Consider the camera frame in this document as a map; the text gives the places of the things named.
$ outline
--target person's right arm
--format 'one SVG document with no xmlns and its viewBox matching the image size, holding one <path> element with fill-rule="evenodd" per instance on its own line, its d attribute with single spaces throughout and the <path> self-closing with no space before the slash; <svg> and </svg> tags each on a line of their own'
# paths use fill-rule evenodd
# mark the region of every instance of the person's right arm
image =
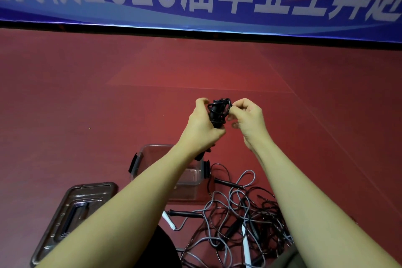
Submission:
<svg viewBox="0 0 402 268">
<path fill-rule="evenodd" d="M 233 103 L 228 120 L 240 128 L 278 200 L 295 244 L 309 268 L 401 267 L 279 149 L 261 108 L 248 99 Z"/>
</svg>

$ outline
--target person's left arm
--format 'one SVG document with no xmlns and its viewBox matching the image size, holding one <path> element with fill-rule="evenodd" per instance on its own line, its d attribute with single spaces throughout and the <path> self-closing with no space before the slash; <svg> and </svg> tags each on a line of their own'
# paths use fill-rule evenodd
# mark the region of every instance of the person's left arm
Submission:
<svg viewBox="0 0 402 268">
<path fill-rule="evenodd" d="M 188 164 L 221 138 L 205 98 L 196 101 L 179 142 L 160 160 L 70 233 L 38 268 L 131 268 L 160 220 L 169 194 Z"/>
</svg>

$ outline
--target person's left hand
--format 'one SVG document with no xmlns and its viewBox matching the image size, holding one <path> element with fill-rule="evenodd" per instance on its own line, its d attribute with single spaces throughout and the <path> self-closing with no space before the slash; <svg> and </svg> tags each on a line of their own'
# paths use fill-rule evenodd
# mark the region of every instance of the person's left hand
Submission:
<svg viewBox="0 0 402 268">
<path fill-rule="evenodd" d="M 214 128 L 209 120 L 205 105 L 209 103 L 207 98 L 195 101 L 195 109 L 188 118 L 178 144 L 186 147 L 193 155 L 207 150 L 215 144 L 225 133 L 225 127 Z"/>
</svg>

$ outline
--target black pants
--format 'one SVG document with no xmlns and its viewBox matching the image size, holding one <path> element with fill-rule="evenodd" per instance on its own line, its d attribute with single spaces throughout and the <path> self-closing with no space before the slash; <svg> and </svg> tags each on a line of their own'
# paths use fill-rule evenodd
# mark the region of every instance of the black pants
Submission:
<svg viewBox="0 0 402 268">
<path fill-rule="evenodd" d="M 159 226 L 156 228 L 147 248 L 134 266 L 134 268 L 145 267 L 182 267 L 176 247 L 166 232 Z M 292 245 L 269 268 L 307 268 L 307 266 L 304 264 L 296 245 Z"/>
</svg>

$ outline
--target light blue wave graphic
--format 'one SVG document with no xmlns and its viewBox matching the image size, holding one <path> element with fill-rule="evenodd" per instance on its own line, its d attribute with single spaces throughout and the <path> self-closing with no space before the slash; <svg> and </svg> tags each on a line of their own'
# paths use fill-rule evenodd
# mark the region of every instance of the light blue wave graphic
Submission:
<svg viewBox="0 0 402 268">
<path fill-rule="evenodd" d="M 69 19 L 94 25 L 267 35 L 313 34 L 361 29 L 380 25 L 372 24 L 340 27 L 264 26 L 248 23 L 221 22 L 161 13 L 133 6 L 117 5 L 111 2 L 89 3 L 84 0 L 81 0 L 81 4 L 73 0 L 67 0 L 65 4 L 60 1 L 58 4 L 55 4 L 52 0 L 44 0 L 44 3 L 39 3 L 36 0 L 24 0 L 22 2 L 8 0 L 0 1 L 0 8 L 51 16 L 55 18 L 54 22 L 57 22 L 57 19 Z"/>
</svg>

